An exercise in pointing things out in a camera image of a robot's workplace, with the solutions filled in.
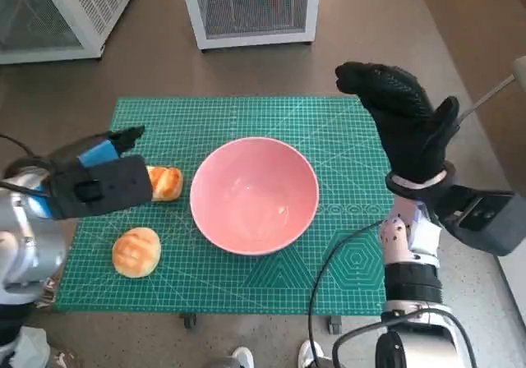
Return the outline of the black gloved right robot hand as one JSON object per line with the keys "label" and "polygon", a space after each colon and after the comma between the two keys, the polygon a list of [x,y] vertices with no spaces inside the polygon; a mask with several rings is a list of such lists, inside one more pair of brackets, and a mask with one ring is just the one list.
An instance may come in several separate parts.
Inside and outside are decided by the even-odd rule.
{"label": "black gloved right robot hand", "polygon": [[423,184],[443,170],[446,147],[459,129],[456,97],[433,108],[418,79],[396,66],[346,62],[335,75],[339,91],[355,94],[371,114],[396,176]]}

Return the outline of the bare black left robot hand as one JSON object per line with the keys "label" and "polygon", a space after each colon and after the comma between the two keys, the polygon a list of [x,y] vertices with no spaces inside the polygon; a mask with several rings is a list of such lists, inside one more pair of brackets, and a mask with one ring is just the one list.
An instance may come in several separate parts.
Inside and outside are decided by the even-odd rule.
{"label": "bare black left robot hand", "polygon": [[133,149],[145,132],[144,126],[132,126],[118,131],[105,131],[80,138],[39,159],[39,168],[49,172],[62,171],[73,164],[89,168],[118,161]]}

